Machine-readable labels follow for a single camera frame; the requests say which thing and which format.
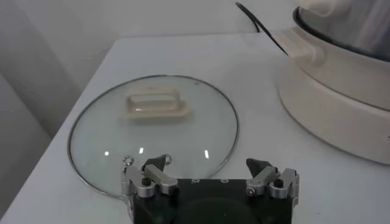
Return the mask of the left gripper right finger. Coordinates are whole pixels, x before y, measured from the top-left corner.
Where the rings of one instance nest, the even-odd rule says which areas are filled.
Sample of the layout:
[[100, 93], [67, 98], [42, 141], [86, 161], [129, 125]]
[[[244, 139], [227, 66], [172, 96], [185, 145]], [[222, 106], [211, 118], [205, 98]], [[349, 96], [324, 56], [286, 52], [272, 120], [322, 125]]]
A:
[[300, 176], [296, 170], [286, 168], [282, 172], [267, 161], [246, 159], [252, 178], [246, 180], [246, 194], [250, 197], [264, 195], [268, 190], [272, 198], [299, 199]]

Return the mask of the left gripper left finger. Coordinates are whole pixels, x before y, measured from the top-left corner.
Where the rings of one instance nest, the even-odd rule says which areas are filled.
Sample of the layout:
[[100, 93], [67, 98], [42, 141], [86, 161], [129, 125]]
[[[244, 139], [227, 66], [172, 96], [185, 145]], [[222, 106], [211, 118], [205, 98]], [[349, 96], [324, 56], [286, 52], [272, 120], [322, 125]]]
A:
[[163, 154], [149, 158], [140, 169], [133, 166], [134, 158], [126, 155], [122, 159], [121, 172], [122, 196], [137, 195], [140, 198], [151, 198], [156, 190], [165, 195], [172, 195], [179, 188], [179, 182], [169, 177], [163, 171], [165, 166], [171, 164], [172, 157]]

